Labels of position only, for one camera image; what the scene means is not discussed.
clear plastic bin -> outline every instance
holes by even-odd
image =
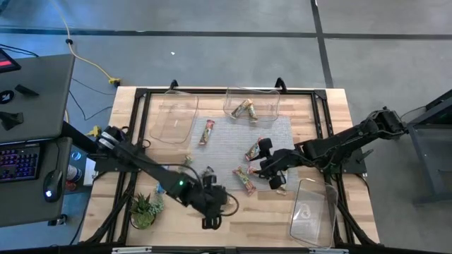
[[[250,118],[247,109],[237,117],[232,115],[232,112],[246,99],[250,99],[253,102],[257,120]],[[240,87],[228,87],[223,111],[234,119],[249,119],[253,122],[264,122],[278,119],[279,106],[280,93],[276,90],[262,92]]]
[[[338,192],[334,187],[311,179],[299,182],[290,236],[304,246],[330,248],[336,220]]]
[[[149,135],[167,144],[185,143],[193,128],[197,111],[197,96],[169,90],[165,93],[157,120]]]

backlit keyboard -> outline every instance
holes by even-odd
[[[39,157],[37,143],[0,146],[0,183],[36,179]]]

potted plant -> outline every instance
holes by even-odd
[[[153,200],[150,200],[150,194],[145,198],[140,193],[137,198],[132,200],[130,212],[132,213],[131,219],[133,221],[131,224],[136,229],[147,229],[154,223],[157,214],[161,211],[163,211],[162,194],[156,192]]]

gray floor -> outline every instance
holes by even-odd
[[[100,30],[315,32],[308,0],[97,0],[58,1],[71,28]],[[318,0],[324,32],[451,33],[452,0]],[[62,28],[47,0],[14,0],[0,15],[0,28]],[[325,87],[315,38],[74,36],[77,52],[125,85],[271,86],[281,76],[291,87]],[[68,53],[60,35],[0,34],[0,42],[41,55]],[[335,87],[346,89],[355,123],[388,106],[399,113],[449,90],[452,41],[326,40]],[[106,78],[81,61],[73,77],[111,93]],[[87,116],[113,102],[77,83],[71,90]],[[82,132],[106,126],[109,111],[84,121],[70,99],[72,124]],[[452,203],[414,207],[426,194],[420,164],[405,136],[377,140],[366,148],[371,201],[381,242],[387,246],[450,253]],[[0,250],[67,244],[86,197],[65,197],[69,225],[30,224],[0,229]],[[53,237],[45,238],[44,232]]]

